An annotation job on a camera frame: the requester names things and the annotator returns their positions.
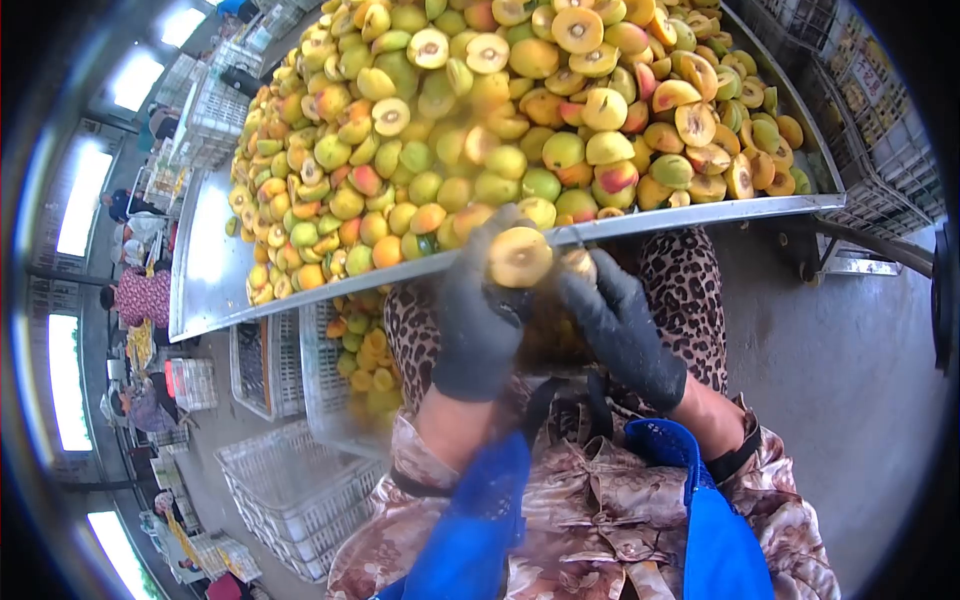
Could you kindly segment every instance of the worker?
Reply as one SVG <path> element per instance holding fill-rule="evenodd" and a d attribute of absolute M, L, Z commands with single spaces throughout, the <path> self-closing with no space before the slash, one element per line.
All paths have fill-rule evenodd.
<path fill-rule="evenodd" d="M 326 597 L 840 598 L 783 441 L 742 396 L 728 399 L 720 273 L 704 231 L 616 242 L 626 270 L 591 251 L 596 288 L 558 274 L 560 301 L 606 371 L 588 378 L 599 402 L 571 402 L 513 372 L 529 296 L 485 281 L 491 240 L 518 216 L 508 204 L 475 229 L 436 293 L 419 280 L 388 295 L 404 396 L 393 468 L 338 551 Z M 531 419 L 544 398 L 545 419 Z M 508 446 L 518 422 L 522 452 Z M 652 459 L 628 447 L 638 428 L 700 456 L 677 466 L 651 446 Z M 491 495 L 511 485 L 515 496 Z M 720 502 L 695 501 L 710 494 Z M 504 517 L 505 533 L 492 531 Z"/>
<path fill-rule="evenodd" d="M 244 23 L 250 23 L 260 12 L 251 0 L 223 0 L 217 5 L 217 14 L 226 17 L 236 15 Z"/>
<path fill-rule="evenodd" d="M 147 129 L 153 135 L 156 141 L 162 142 L 168 137 L 173 137 L 177 132 L 177 125 L 180 124 L 180 111 L 162 104 L 151 105 L 147 109 L 147 115 L 150 120 L 147 122 Z"/>
<path fill-rule="evenodd" d="M 131 267 L 116 285 L 100 288 L 100 305 L 120 313 L 128 327 L 150 319 L 155 327 L 165 328 L 170 323 L 170 271 L 156 269 L 154 276 L 147 277 L 143 269 Z"/>
<path fill-rule="evenodd" d="M 153 373 L 143 380 L 143 389 L 128 386 L 110 395 L 113 413 L 144 432 L 171 431 L 186 420 L 177 403 L 167 394 L 164 374 Z"/>
<path fill-rule="evenodd" d="M 127 222 L 129 218 L 127 216 L 127 203 L 130 203 L 131 214 L 134 214 L 134 212 L 149 212 L 155 215 L 164 214 L 162 210 L 143 200 L 143 192 L 133 194 L 132 200 L 130 194 L 131 190 L 119 188 L 113 190 L 112 194 L 104 192 L 100 195 L 100 203 L 107 207 L 110 219 L 114 222 L 121 224 Z"/>

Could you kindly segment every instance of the metal table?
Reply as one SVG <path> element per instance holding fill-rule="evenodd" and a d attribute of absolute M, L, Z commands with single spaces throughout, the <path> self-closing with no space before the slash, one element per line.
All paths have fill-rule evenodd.
<path fill-rule="evenodd" d="M 811 176 L 814 191 L 819 193 L 695 204 L 591 221 L 546 231 L 544 235 L 551 244 L 573 244 L 579 239 L 599 240 L 645 231 L 811 213 L 844 205 L 846 193 L 840 174 L 809 110 L 800 100 L 800 94 L 736 15 L 726 10 L 724 23 L 736 46 L 756 58 L 764 81 L 778 87 L 783 112 L 795 116 L 803 127 L 804 148 L 795 152 L 795 159 Z M 436 273 L 449 267 L 457 254 L 456 251 L 442 252 L 298 292 L 261 306 L 250 306 L 245 279 L 253 266 L 251 246 L 239 236 L 227 238 L 223 234 L 223 223 L 233 216 L 227 202 L 231 189 L 229 168 L 225 166 L 204 178 L 195 177 L 193 183 L 183 204 L 174 249 L 169 329 L 172 342 L 384 283 Z"/>

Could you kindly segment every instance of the woman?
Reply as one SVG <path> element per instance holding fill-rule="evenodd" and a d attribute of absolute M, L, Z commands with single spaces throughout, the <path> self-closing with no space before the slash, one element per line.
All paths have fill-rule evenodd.
<path fill-rule="evenodd" d="M 100 305 L 116 310 L 128 327 L 138 327 L 150 319 L 156 327 L 170 323 L 170 272 L 155 269 L 147 277 L 143 269 L 131 267 L 120 275 L 116 285 L 100 288 Z"/>
<path fill-rule="evenodd" d="M 482 285 L 492 238 L 517 216 L 505 207 L 474 231 L 436 303 L 418 282 L 387 298 L 384 322 L 405 400 L 394 469 L 372 492 L 372 519 L 338 552 L 327 598 L 369 598 L 410 573 L 450 503 L 445 496 L 531 396 L 512 373 L 521 321 L 502 304 L 493 309 Z M 746 518 L 769 569 L 767 587 L 781 598 L 839 598 L 816 514 L 796 493 L 782 440 L 758 425 L 742 396 L 727 399 L 709 239 L 692 228 L 612 251 L 630 257 L 621 264 L 635 276 L 594 251 L 598 289 L 572 274 L 558 278 L 561 299 L 615 382 L 605 390 L 614 401 L 612 434 L 594 437 L 590 410 L 553 401 L 523 491 L 525 541 L 506 555 L 500 596 L 684 597 L 687 471 L 622 447 L 626 420 L 662 415 L 693 434 L 720 491 Z"/>
<path fill-rule="evenodd" d="M 123 392 L 114 392 L 110 397 L 113 412 L 126 416 L 127 421 L 140 431 L 170 431 L 186 420 L 180 416 L 177 403 L 167 394 L 163 373 L 153 373 L 144 379 L 139 392 L 128 387 Z"/>

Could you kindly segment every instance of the gloved hand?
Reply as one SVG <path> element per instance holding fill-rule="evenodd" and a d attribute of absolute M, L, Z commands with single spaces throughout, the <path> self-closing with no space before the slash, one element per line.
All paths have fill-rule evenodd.
<path fill-rule="evenodd" d="M 590 257 L 597 289 L 564 271 L 558 281 L 564 304 L 611 376 L 654 409 L 670 413 L 684 396 L 686 363 L 660 341 L 639 280 L 602 250 L 591 250 Z"/>
<path fill-rule="evenodd" d="M 498 233 L 532 227 L 506 204 L 470 238 L 437 296 L 440 354 L 431 378 L 437 390 L 465 402 L 495 400 L 510 377 L 523 338 L 529 294 L 486 281 L 487 251 Z"/>

